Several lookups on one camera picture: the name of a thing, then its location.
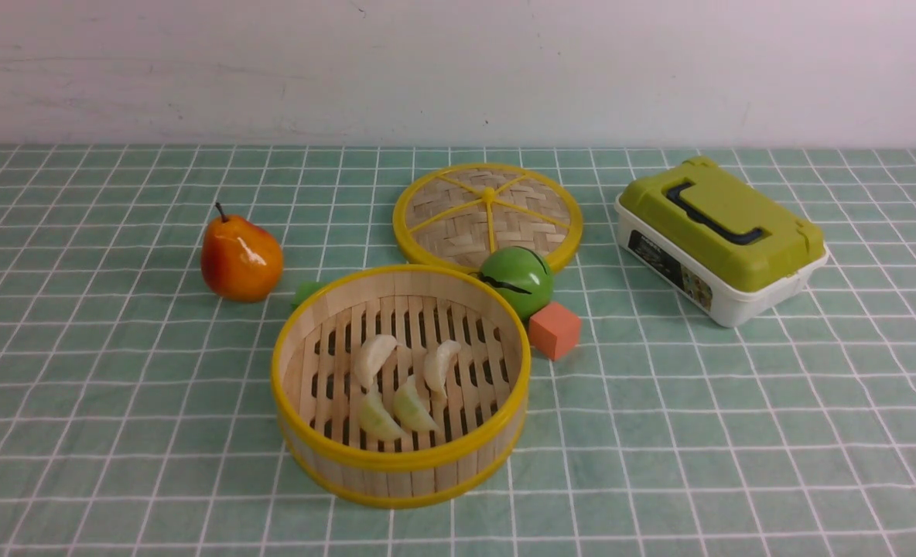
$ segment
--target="bamboo steamer lid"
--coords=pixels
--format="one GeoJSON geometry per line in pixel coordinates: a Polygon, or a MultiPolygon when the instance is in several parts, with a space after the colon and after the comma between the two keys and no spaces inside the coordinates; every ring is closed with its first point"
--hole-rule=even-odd
{"type": "Polygon", "coordinates": [[[406,188],[393,231],[411,263],[476,272],[493,251],[521,246],[557,272],[581,243],[582,211],[543,174],[476,162],[436,170],[406,188]]]}

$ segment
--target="pear stem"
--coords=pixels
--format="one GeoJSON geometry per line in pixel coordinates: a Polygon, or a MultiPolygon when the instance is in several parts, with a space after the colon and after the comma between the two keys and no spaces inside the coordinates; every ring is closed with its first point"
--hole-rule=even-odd
{"type": "Polygon", "coordinates": [[[214,207],[220,213],[220,222],[227,222],[227,215],[224,214],[224,208],[221,207],[220,201],[214,201],[214,207]]]}

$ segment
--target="steamer basket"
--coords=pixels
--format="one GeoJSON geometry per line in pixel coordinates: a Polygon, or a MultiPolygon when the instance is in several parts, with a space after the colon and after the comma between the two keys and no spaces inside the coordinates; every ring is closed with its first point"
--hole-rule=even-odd
{"type": "Polygon", "coordinates": [[[494,162],[448,166],[399,195],[393,232],[406,260],[476,272],[493,251],[521,246],[554,272],[575,256],[582,209],[541,173],[494,162]]]}
{"type": "Polygon", "coordinates": [[[422,507],[484,482],[510,456],[528,405],[530,350],[510,304],[461,272],[392,265],[356,272],[310,296],[282,328],[272,362],[279,423],[292,457],[321,487],[372,507],[422,507]],[[363,392],[351,354],[365,338],[397,336],[376,377],[386,408],[410,374],[443,432],[395,443],[356,423],[363,392]],[[423,383],[423,357],[447,339],[462,345],[447,401],[423,383]]]}

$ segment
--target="green ball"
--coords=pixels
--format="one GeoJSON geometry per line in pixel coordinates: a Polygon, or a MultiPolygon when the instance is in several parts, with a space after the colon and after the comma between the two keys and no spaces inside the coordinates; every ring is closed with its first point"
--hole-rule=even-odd
{"type": "Polygon", "coordinates": [[[483,261],[479,280],[496,289],[522,321],[551,303],[554,295],[554,274],[547,260],[519,246],[494,251],[483,261]]]}

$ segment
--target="orange cube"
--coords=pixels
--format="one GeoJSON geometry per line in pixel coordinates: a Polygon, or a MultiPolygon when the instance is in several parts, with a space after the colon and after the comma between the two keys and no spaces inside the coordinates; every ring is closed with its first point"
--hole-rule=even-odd
{"type": "Polygon", "coordinates": [[[582,320],[560,303],[552,301],[530,316],[528,338],[548,359],[556,361],[578,344],[582,320]]]}

